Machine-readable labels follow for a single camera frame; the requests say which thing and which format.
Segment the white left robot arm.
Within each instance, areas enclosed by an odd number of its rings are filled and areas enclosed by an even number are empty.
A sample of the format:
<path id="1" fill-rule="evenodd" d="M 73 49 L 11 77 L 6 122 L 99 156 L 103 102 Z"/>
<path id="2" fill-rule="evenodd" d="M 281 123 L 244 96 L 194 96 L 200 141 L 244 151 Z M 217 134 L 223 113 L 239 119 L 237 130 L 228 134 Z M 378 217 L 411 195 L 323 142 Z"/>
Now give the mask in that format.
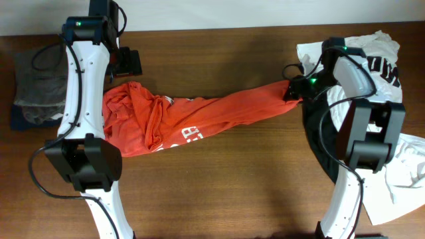
<path id="1" fill-rule="evenodd" d="M 42 151 L 90 208 L 101 238 L 135 238 L 119 193 L 122 154 L 104 135 L 102 100 L 106 76 L 142 73 L 139 53 L 119 45 L 126 14 L 112 0 L 91 0 L 88 16 L 69 17 L 60 34 L 68 80 L 58 137 Z"/>

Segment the orange red printed t-shirt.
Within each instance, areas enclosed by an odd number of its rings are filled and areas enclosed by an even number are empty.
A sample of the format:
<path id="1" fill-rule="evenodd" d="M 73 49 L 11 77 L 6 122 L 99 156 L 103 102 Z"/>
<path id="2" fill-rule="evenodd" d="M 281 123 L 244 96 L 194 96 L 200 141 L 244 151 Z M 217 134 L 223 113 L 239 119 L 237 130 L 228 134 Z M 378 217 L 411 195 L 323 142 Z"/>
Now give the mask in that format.
<path id="1" fill-rule="evenodd" d="M 104 94 L 106 140 L 123 157 L 135 157 L 194 142 L 237 125 L 284 114 L 298 105 L 285 100 L 282 80 L 222 98 L 170 98 L 128 82 Z"/>

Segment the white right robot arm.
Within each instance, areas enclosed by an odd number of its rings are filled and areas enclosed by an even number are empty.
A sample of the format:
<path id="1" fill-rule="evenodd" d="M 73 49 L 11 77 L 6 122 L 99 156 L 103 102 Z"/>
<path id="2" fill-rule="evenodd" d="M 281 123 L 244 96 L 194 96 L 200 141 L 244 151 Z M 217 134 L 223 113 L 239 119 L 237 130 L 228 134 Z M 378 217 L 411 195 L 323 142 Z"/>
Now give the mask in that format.
<path id="1" fill-rule="evenodd" d="M 341 37 L 322 42 L 315 66 L 297 64 L 285 100 L 299 100 L 305 134 L 335 183 L 316 238 L 353 238 L 365 193 L 365 173 L 378 173 L 394 157 L 405 118 L 398 70 Z"/>

